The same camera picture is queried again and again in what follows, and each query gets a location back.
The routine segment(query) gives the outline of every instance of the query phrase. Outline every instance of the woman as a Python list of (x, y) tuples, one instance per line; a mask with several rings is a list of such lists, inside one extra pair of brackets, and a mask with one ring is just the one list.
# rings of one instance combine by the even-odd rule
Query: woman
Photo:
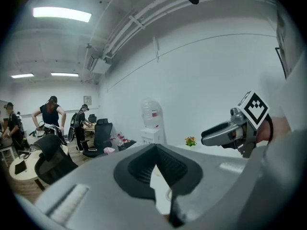
[(14, 105), (9, 102), (6, 105), (6, 111), (9, 115), (9, 122), (6, 131), (3, 133), (2, 138), (12, 138), (13, 145), (18, 152), (22, 149), (23, 137), (20, 130), (20, 124), (17, 115), (14, 113)]
[[(64, 135), (64, 125), (66, 121), (66, 112), (63, 110), (62, 107), (58, 105), (58, 99), (56, 96), (51, 96), (45, 105), (42, 105), (39, 109), (35, 110), (32, 113), (32, 120), (36, 128), (39, 128), (36, 116), (41, 113), (43, 114), (43, 121), (45, 124), (54, 125), (60, 128), (61, 134), (58, 135), (59, 138), (65, 143), (63, 135)], [(62, 116), (61, 126), (59, 126), (59, 114), (61, 114)]]
[(76, 121), (79, 121), (79, 127), (75, 128), (75, 135), (77, 138), (77, 144), (80, 152), (84, 150), (88, 150), (87, 142), (81, 143), (81, 141), (85, 141), (83, 124), (90, 127), (92, 125), (91, 122), (85, 119), (85, 112), (88, 111), (87, 104), (82, 105), (80, 111), (77, 114)]

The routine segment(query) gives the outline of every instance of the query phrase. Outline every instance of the round table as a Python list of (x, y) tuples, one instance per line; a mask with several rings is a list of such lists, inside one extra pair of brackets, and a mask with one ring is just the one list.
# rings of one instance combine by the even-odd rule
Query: round table
[[(63, 147), (63, 151), (65, 152), (65, 154), (68, 155), (68, 147), (64, 146), (64, 145), (62, 145), (62, 147)], [(44, 190), (45, 188), (43, 187), (43, 185), (41, 184), (41, 182), (38, 179), (37, 174), (35, 173), (35, 165), (36, 165), (36, 163), (39, 159), (40, 153), (42, 153), (42, 151), (40, 151), (40, 150), (31, 152), (31, 155), (26, 160), (24, 160), (23, 158), (15, 159), (10, 165), (10, 176), (14, 180), (17, 180), (17, 181), (20, 181), (20, 182), (35, 181), (36, 184), (38, 185), (38, 187), (41, 190)], [(25, 161), (27, 169), (25, 171), (19, 173), (19, 174), (15, 174), (15, 165), (21, 163), (23, 160)]]

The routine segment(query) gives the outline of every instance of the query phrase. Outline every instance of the gray plastic surface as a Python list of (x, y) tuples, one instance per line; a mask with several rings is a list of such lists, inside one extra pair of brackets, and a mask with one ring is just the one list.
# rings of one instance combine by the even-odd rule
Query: gray plastic surface
[[(192, 193), (178, 196), (173, 202), (172, 210), (184, 223), (180, 229), (255, 229), (269, 223), (287, 204), (302, 179), (307, 160), (306, 144), (307, 132), (297, 131), (268, 148), (254, 149), (248, 160), (165, 146), (193, 159), (203, 169), (203, 179)], [(35, 205), (47, 214), (74, 185), (84, 184), (89, 190), (68, 220), (67, 228), (173, 229), (152, 200), (130, 197), (114, 180), (117, 163), (145, 147), (85, 163), (48, 188)], [(219, 164), (223, 162), (247, 164), (238, 175), (220, 170)]]

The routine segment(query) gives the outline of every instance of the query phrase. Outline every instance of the ceiling light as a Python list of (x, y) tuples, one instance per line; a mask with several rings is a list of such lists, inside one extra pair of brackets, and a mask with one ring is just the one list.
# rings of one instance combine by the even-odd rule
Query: ceiling light
[(52, 76), (66, 76), (66, 77), (78, 77), (77, 73), (60, 73), (60, 72), (52, 72)]
[(58, 18), (67, 18), (83, 22), (89, 22), (91, 18), (90, 13), (71, 10), (65, 8), (56, 8), (56, 7), (39, 7), (33, 8), (34, 17), (58, 17)]
[(11, 77), (14, 79), (18, 79), (18, 78), (34, 77), (34, 75), (32, 73), (28, 73), (28, 74), (21, 74), (21, 75), (13, 75)]

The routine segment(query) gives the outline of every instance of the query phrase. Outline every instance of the office chair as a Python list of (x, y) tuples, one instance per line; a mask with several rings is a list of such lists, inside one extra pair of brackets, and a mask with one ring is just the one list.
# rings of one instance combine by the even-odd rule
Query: office chair
[(89, 150), (84, 150), (83, 155), (94, 158), (98, 155), (104, 154), (104, 148), (111, 147), (110, 134), (113, 124), (105, 123), (104, 119), (98, 119), (95, 125), (94, 146)]
[(88, 121), (91, 123), (95, 123), (97, 120), (97, 117), (95, 116), (95, 114), (90, 114), (90, 116), (88, 117)]
[(43, 154), (35, 165), (35, 173), (45, 183), (51, 185), (78, 167), (66, 156), (56, 135), (46, 135), (37, 142), (40, 142)]

